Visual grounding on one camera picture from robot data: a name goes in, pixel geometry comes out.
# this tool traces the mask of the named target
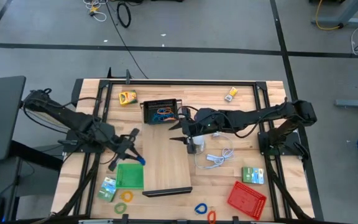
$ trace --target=green tray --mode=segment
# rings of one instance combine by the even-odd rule
[[[118,164],[117,189],[143,189],[143,166],[141,164]]]

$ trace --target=black wire basket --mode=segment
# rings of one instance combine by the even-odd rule
[[[181,100],[153,100],[145,101],[140,104],[143,108],[143,121],[145,124],[164,124],[172,123],[178,117],[178,103]]]

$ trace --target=white cable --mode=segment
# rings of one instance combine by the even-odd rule
[[[90,2],[86,2],[85,0],[82,0],[82,1],[84,2],[85,7],[86,7],[87,9],[89,9],[89,12],[91,12],[91,10],[92,10],[93,7],[96,8],[96,9],[99,9],[101,5],[107,4],[107,1],[105,1],[105,2],[101,2],[101,1],[97,1],[97,0],[95,0],[95,1],[90,1]],[[93,11],[93,13],[94,13],[94,15],[93,15],[92,17],[93,17],[94,19],[96,19],[97,21],[99,21],[99,22],[104,22],[104,21],[106,21],[107,15],[105,15],[105,13],[103,13],[103,12],[98,12],[98,11],[96,11],[96,10]],[[104,16],[104,19],[98,19],[98,18],[96,17],[97,14],[103,15],[103,16]]]
[[[354,46],[355,46],[356,43],[353,41],[353,36],[354,36],[354,34],[355,34],[357,31],[358,31],[358,28],[356,28],[356,29],[353,31],[352,35],[351,35],[351,47],[352,47],[352,53],[353,53],[354,55],[358,55],[358,54],[354,51]]]
[[[219,133],[212,134],[212,137],[218,137],[218,136],[224,137],[227,140],[229,140],[230,145],[231,145],[231,149],[226,148],[226,147],[224,149],[222,149],[222,156],[214,156],[214,155],[208,154],[206,156],[206,159],[209,160],[209,161],[214,162],[214,165],[208,166],[208,167],[199,166],[198,163],[197,163],[197,154],[195,154],[194,155],[194,163],[196,164],[196,167],[198,167],[199,169],[212,169],[212,168],[221,166],[223,164],[223,162],[226,161],[226,160],[233,160],[234,159],[233,141],[231,139],[229,139],[229,137],[224,136],[222,134],[219,134]]]

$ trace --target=orange ring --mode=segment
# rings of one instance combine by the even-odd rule
[[[209,224],[215,224],[216,223],[216,212],[215,211],[210,211],[208,213],[208,223]]]
[[[126,194],[129,194],[129,199],[126,199],[126,197],[125,197]],[[119,197],[125,202],[131,202],[131,200],[134,198],[134,194],[127,190],[127,191],[123,192],[122,194],[120,194]]]

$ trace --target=concrete floor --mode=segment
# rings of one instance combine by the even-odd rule
[[[5,2],[0,0],[0,10]],[[339,14],[346,2],[342,6],[324,4],[321,15]],[[354,29],[318,30],[310,24],[315,4],[280,0],[277,9],[288,51],[351,52]],[[240,54],[219,50],[161,52],[153,48],[133,51],[149,78],[282,80],[290,95],[269,0],[145,0],[131,7],[131,13],[130,28],[119,26],[128,46],[194,47],[204,52],[205,48],[225,49],[222,52],[250,50]],[[21,45],[12,49],[8,44]],[[122,46],[122,42],[111,21],[98,22],[87,16],[80,0],[13,0],[0,20],[0,77],[24,75],[25,94],[51,88],[51,97],[61,103],[70,100],[76,78],[105,77],[109,67],[113,75],[124,75],[128,68],[133,76],[142,77],[126,51],[63,50],[59,45]],[[318,116],[318,122],[306,132],[324,219],[358,223],[358,110],[333,106],[335,99],[358,99],[358,58],[290,57],[289,61],[299,99],[312,102]],[[55,144],[62,138],[62,134],[37,126],[19,113],[16,141],[37,147]],[[31,192],[28,186],[37,184],[46,196],[21,201],[20,208],[27,210],[19,211],[20,218],[45,216],[52,203],[57,174],[36,169],[33,179],[21,186],[21,192]]]

